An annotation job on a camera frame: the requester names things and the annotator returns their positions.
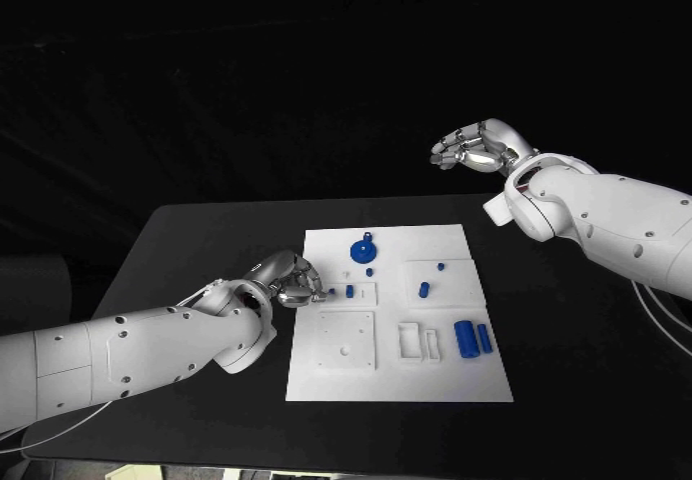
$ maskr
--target small blue piece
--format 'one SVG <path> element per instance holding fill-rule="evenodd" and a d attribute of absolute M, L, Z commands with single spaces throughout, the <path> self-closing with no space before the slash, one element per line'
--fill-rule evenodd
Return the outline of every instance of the small blue piece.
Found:
<path fill-rule="evenodd" d="M 480 355 L 478 342 L 475 341 L 475 333 L 473 331 L 473 323 L 461 320 L 454 324 L 454 332 L 457 333 L 458 353 L 462 358 L 475 358 Z"/>
<path fill-rule="evenodd" d="M 483 346 L 483 353 L 493 353 L 493 346 L 490 345 L 490 337 L 487 336 L 487 327 L 484 323 L 478 325 L 478 337 L 480 345 Z"/>
<path fill-rule="evenodd" d="M 429 292 L 429 283 L 422 282 L 421 283 L 421 289 L 418 290 L 418 296 L 421 298 L 428 298 L 428 292 Z"/>
<path fill-rule="evenodd" d="M 377 256 L 377 249 L 372 243 L 372 233 L 364 232 L 363 239 L 350 246 L 350 258 L 357 263 L 370 263 Z"/>

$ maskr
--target robotic hand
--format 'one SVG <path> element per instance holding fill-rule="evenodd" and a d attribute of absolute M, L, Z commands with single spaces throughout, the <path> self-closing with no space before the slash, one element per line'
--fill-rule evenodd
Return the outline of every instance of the robotic hand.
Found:
<path fill-rule="evenodd" d="M 692 197 L 581 160 L 533 149 L 514 129 L 488 119 L 449 133 L 432 164 L 500 172 L 504 191 L 484 205 L 497 226 L 511 220 L 535 240 L 573 240 L 594 262 L 692 300 Z"/>
<path fill-rule="evenodd" d="M 0 337 L 0 432 L 177 382 L 212 359 L 239 372 L 276 335 L 271 298 L 297 308 L 325 300 L 321 288 L 284 250 L 174 307 Z"/>

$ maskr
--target black table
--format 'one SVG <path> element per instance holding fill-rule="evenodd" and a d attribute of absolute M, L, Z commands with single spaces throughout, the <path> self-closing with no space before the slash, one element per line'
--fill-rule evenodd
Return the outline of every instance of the black table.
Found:
<path fill-rule="evenodd" d="M 461 223 L 513 404 L 287 403 L 294 311 L 238 375 L 210 363 L 115 402 L 31 458 L 439 477 L 664 478 L 692 454 L 692 359 L 646 317 L 630 282 L 571 241 L 497 228 L 490 195 L 167 206 L 154 213 L 96 316 L 170 305 L 239 278 L 305 229 Z M 92 411 L 34 425 L 24 444 Z"/>

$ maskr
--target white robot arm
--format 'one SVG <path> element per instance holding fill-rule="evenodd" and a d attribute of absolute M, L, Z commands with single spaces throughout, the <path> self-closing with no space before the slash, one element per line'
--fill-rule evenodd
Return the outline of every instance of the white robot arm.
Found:
<path fill-rule="evenodd" d="M 289 308 L 325 299 L 317 271 L 287 250 L 174 307 L 0 337 L 0 432 L 177 382 L 210 360 L 243 370 L 276 335 L 272 297 Z"/>
<path fill-rule="evenodd" d="M 460 128 L 432 147 L 442 170 L 461 163 L 500 172 L 504 191 L 484 209 L 497 226 L 511 220 L 535 240 L 573 240 L 595 263 L 692 300 L 692 197 L 581 160 L 533 149 L 500 120 Z"/>

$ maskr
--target white cable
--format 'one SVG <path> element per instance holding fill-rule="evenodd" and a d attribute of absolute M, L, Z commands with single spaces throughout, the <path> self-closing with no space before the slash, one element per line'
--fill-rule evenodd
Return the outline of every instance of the white cable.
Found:
<path fill-rule="evenodd" d="M 656 320 L 656 317 L 653 316 L 653 313 L 651 313 L 651 311 L 648 310 L 648 307 L 646 306 L 644 299 L 641 298 L 641 294 L 638 293 L 637 284 L 634 283 L 634 280 L 630 280 L 630 281 L 631 281 L 631 286 L 634 287 L 634 293 L 637 294 L 638 301 L 641 302 L 641 306 L 644 307 L 646 313 L 648 314 L 648 317 L 651 318 L 653 323 L 654 323 L 656 326 L 659 327 L 660 331 L 666 334 L 666 337 L 667 337 L 667 338 L 673 341 L 673 343 L 677 345 L 677 347 L 680 348 L 680 350 L 692 357 L 692 352 L 684 348 L 684 345 L 682 345 L 682 343 L 674 339 L 674 337 L 670 335 L 670 333 L 667 333 L 667 330 L 663 328 L 663 325 L 661 325 L 661 324 L 659 323 L 659 321 Z"/>
<path fill-rule="evenodd" d="M 10 438 L 17 432 L 20 432 L 29 425 L 24 425 L 23 427 L 16 428 L 14 430 L 8 431 L 1 437 L 0 437 L 0 442 L 5 439 Z"/>
<path fill-rule="evenodd" d="M 666 313 L 666 315 L 670 317 L 670 320 L 671 320 L 689 333 L 692 333 L 692 327 L 690 327 L 682 320 L 679 320 L 677 317 L 670 313 L 670 311 L 669 311 L 667 308 L 664 307 L 663 303 L 660 302 L 659 297 L 654 295 L 653 290 L 651 290 L 651 288 L 648 287 L 648 285 L 644 285 L 644 288 L 646 288 L 646 291 L 648 292 L 648 295 L 650 295 L 651 298 L 653 298 L 653 301 L 656 302 L 656 305 L 657 305 L 659 308 L 663 310 L 663 312 Z"/>
<path fill-rule="evenodd" d="M 54 440 L 57 437 L 60 437 L 62 435 L 65 435 L 67 432 L 70 432 L 79 425 L 82 425 L 83 423 L 86 423 L 95 416 L 96 414 L 101 413 L 101 411 L 103 410 L 103 408 L 111 404 L 112 402 L 108 402 L 79 423 L 76 423 L 75 425 L 72 425 L 66 430 L 63 430 L 57 435 L 53 435 L 50 438 L 46 438 L 44 440 L 41 440 L 40 442 L 36 442 L 33 445 L 27 445 L 26 447 L 18 447 L 18 448 L 10 448 L 10 450 L 0 450 L 0 455 L 3 453 L 13 453 L 13 452 L 20 452 L 21 450 L 26 450 L 27 448 L 33 448 L 33 447 L 37 447 L 39 445 L 41 445 L 43 443 L 49 442 L 50 440 Z"/>

